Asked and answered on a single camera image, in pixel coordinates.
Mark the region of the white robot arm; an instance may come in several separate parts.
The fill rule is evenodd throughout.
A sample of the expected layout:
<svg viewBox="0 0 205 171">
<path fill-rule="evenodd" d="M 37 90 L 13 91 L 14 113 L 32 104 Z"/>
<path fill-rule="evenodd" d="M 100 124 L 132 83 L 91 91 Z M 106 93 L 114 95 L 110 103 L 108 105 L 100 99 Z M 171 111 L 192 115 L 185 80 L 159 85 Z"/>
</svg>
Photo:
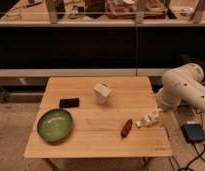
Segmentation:
<svg viewBox="0 0 205 171">
<path fill-rule="evenodd" d="M 188 63 L 170 69 L 161 78 L 163 87 L 156 95 L 158 107 L 163 111 L 174 111 L 184 100 L 205 114 L 205 86 L 203 69 L 195 63 Z"/>
</svg>

